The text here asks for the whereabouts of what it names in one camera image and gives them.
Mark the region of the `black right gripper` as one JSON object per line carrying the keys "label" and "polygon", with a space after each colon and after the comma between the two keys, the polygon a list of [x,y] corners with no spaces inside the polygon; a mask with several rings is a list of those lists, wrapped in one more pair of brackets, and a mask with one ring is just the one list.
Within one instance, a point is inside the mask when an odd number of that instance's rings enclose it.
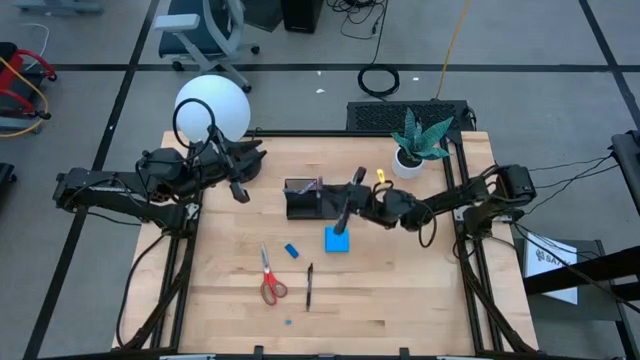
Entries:
{"label": "black right gripper", "polygon": [[356,214],[370,222],[388,228],[388,222],[377,209],[374,190],[362,185],[367,170],[358,167],[352,180],[343,185],[323,185],[321,187],[322,210],[338,213],[334,232],[341,234],[347,226],[351,214]]}

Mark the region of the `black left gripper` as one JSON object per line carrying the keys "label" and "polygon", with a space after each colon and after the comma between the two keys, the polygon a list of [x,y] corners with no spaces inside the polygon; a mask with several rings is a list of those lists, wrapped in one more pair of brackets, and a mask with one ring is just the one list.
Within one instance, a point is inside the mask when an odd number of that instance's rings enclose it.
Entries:
{"label": "black left gripper", "polygon": [[266,150],[257,150],[262,141],[231,142],[230,152],[234,156],[233,160],[219,129],[208,127],[207,131],[208,137],[196,156],[196,189],[204,186],[213,187],[222,180],[228,180],[232,197],[240,203],[247,203],[250,197],[240,180],[253,180],[259,174],[262,159],[267,155]]}

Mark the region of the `blue sticky note pad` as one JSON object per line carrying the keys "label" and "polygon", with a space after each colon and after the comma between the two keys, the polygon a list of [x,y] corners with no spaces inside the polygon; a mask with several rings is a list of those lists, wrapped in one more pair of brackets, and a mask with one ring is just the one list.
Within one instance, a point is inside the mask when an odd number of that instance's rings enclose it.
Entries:
{"label": "blue sticky note pad", "polygon": [[327,226],[324,231],[324,249],[326,253],[348,253],[350,249],[348,230],[345,229],[341,234],[336,234],[333,226]]}

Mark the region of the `red-handled scissors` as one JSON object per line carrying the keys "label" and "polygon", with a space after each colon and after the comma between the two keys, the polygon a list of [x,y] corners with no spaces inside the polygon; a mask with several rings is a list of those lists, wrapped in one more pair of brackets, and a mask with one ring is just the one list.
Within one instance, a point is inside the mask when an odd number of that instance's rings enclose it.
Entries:
{"label": "red-handled scissors", "polygon": [[260,293],[267,305],[274,306],[277,304],[279,298],[287,295],[288,288],[274,276],[264,243],[261,244],[261,259],[263,265],[263,281],[260,286]]}

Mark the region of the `black mesh desk organizer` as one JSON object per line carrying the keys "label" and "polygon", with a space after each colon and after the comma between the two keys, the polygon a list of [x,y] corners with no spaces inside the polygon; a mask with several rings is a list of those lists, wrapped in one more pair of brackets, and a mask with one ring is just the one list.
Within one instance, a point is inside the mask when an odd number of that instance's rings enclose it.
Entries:
{"label": "black mesh desk organizer", "polygon": [[336,220],[338,213],[326,213],[322,210],[322,200],[316,198],[316,191],[310,191],[304,195],[298,195],[296,190],[302,188],[307,183],[317,180],[286,179],[283,193],[286,199],[286,217],[288,220]]}

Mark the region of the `white globe lamp black base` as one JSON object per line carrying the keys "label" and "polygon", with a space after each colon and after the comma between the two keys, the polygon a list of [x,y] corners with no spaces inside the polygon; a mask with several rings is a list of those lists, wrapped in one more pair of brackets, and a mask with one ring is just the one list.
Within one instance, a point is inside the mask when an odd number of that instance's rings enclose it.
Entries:
{"label": "white globe lamp black base", "polygon": [[189,149],[188,161],[196,158],[208,137],[208,127],[217,127],[230,152],[230,143],[245,141],[251,109],[246,94],[231,80],[202,75],[188,81],[178,92],[172,113],[172,130],[181,146]]}

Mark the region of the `black perforated metal panel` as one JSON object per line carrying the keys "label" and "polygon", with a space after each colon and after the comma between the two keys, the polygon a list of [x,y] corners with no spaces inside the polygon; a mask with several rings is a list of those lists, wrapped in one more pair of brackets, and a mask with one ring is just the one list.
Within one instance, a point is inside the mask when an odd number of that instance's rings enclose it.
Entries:
{"label": "black perforated metal panel", "polygon": [[454,118],[451,123],[453,130],[476,129],[475,113],[464,100],[349,102],[346,129],[354,132],[402,133],[408,109],[424,129],[451,117]]}

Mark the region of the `snake plant in white pot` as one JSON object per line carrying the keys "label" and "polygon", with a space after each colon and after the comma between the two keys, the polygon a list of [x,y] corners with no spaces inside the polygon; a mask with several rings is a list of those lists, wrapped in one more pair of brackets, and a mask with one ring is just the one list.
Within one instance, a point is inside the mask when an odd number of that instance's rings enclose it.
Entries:
{"label": "snake plant in white pot", "polygon": [[445,138],[453,120],[453,117],[449,117],[424,129],[414,112],[408,108],[404,118],[403,134],[391,133],[397,144],[392,162],[393,173],[401,179],[413,179],[421,174],[425,162],[449,157],[447,146],[438,144]]}

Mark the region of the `black computer tower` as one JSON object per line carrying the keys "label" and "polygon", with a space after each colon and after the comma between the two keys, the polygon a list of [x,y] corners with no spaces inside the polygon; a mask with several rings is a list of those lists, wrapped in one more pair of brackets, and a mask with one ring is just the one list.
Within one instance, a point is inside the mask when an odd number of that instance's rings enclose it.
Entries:
{"label": "black computer tower", "polygon": [[280,0],[284,27],[290,32],[314,33],[324,0]]}

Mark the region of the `white paper sign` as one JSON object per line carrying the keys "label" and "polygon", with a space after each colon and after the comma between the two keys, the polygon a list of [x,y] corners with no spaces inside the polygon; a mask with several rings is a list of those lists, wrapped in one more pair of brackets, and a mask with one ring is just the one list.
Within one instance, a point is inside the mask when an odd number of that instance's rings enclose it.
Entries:
{"label": "white paper sign", "polygon": [[546,273],[574,265],[577,262],[577,249],[544,236],[526,233],[524,248],[524,277]]}

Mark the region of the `red cart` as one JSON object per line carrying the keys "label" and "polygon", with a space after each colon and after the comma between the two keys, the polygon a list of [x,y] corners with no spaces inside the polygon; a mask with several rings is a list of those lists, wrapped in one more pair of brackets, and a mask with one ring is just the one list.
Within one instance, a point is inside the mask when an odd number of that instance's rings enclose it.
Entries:
{"label": "red cart", "polygon": [[0,42],[0,138],[37,134],[52,115],[43,82],[55,82],[55,69],[40,55]]}

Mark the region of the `black beam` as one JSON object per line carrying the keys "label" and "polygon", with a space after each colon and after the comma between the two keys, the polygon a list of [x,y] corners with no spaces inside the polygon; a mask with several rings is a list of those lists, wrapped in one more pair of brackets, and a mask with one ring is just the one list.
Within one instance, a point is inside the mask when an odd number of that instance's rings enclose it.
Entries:
{"label": "black beam", "polygon": [[620,303],[640,301],[640,246],[526,277],[524,287],[527,294],[541,294],[632,275],[638,278],[636,282],[612,287]]}

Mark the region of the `dark grey stand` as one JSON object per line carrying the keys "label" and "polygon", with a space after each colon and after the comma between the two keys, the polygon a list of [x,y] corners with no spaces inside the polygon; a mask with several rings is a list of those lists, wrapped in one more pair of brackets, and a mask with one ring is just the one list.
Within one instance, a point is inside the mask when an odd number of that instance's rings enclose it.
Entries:
{"label": "dark grey stand", "polygon": [[[602,254],[599,240],[559,240],[563,244],[576,247],[579,252]],[[524,276],[524,240],[515,239],[518,261]],[[620,310],[613,299],[592,285],[577,288],[578,304],[574,305],[552,297],[536,294],[527,295],[531,315],[534,319],[562,321],[620,321]]]}

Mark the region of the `black aluminium table frame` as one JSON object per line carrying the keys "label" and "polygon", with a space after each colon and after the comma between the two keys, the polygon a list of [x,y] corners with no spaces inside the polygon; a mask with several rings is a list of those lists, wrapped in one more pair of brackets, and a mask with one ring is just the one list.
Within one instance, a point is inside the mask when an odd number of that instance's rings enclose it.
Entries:
{"label": "black aluminium table frame", "polygon": [[[236,202],[225,185],[205,192],[190,239],[162,239],[150,224],[140,231],[140,265],[121,320],[131,341],[184,260],[186,285],[149,338],[152,347],[185,353],[268,355],[472,355],[505,350],[506,338],[469,294],[452,253],[451,214],[421,234],[387,231],[352,218],[348,253],[326,253],[322,220],[288,220],[284,182],[315,178],[348,182],[358,167],[373,183],[389,170],[394,142],[381,134],[346,131],[265,131],[267,155],[248,186],[250,201]],[[274,306],[260,293],[261,244],[288,293]],[[285,250],[292,244],[294,259]],[[314,264],[310,311],[307,269]]]}

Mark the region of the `blue office chair grey frame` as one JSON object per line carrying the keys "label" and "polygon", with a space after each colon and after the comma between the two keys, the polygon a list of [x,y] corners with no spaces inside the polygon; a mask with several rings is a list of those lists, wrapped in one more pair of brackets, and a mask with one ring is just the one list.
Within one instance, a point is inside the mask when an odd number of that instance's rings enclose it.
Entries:
{"label": "blue office chair grey frame", "polygon": [[180,72],[192,61],[204,74],[224,70],[249,93],[252,85],[232,61],[248,50],[257,55],[261,47],[243,40],[245,6],[242,0],[171,0],[168,13],[155,17],[152,29],[161,33],[158,54],[172,59]]}

